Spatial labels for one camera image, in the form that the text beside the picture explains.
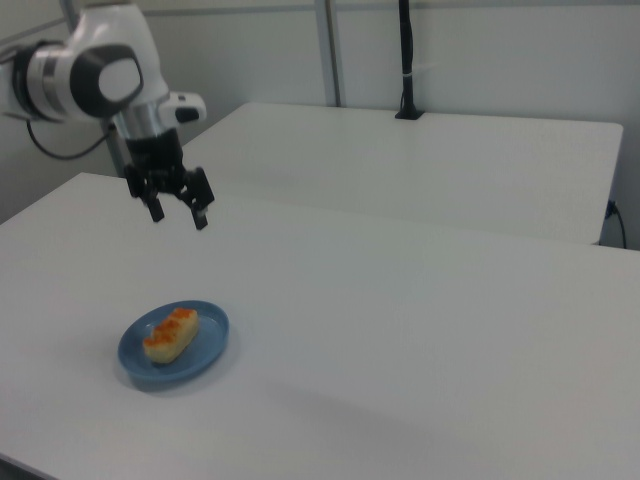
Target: white tabletop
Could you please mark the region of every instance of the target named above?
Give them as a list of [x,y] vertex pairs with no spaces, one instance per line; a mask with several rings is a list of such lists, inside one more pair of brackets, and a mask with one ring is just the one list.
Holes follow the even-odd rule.
[[222,193],[591,244],[621,135],[608,123],[248,104],[184,151]]
[[[81,175],[0,226],[0,454],[65,480],[637,479],[640,256]],[[226,352],[132,385],[181,299]]]

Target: power cord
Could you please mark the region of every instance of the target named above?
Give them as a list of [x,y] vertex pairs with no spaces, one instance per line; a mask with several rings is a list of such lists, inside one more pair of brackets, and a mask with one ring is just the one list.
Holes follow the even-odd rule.
[[613,200],[609,200],[607,203],[607,211],[604,214],[604,219],[607,220],[611,215],[616,215],[618,217],[618,221],[620,222],[620,230],[622,231],[622,247],[627,249],[627,233],[624,230],[624,222],[622,221],[622,214],[620,214],[620,210],[618,210],[618,205]]
[[109,138],[109,135],[111,135],[111,132],[113,132],[115,128],[116,128],[115,125],[113,124],[109,125],[109,130],[107,131],[107,133],[105,133],[102,137],[100,137],[89,148],[82,150],[81,152],[74,153],[72,155],[58,155],[57,153],[53,153],[42,146],[42,144],[38,141],[35,134],[33,133],[33,128],[31,127],[31,120],[27,120],[27,131],[29,132],[29,137],[31,138],[31,141],[33,142],[33,144],[36,147],[38,147],[38,150],[40,150],[42,153],[44,153],[45,155],[51,158],[55,158],[56,160],[65,160],[65,161],[75,160],[77,158],[84,157],[88,153],[93,152],[96,148],[100,146],[100,144],[102,144],[102,142],[104,142],[107,138]]

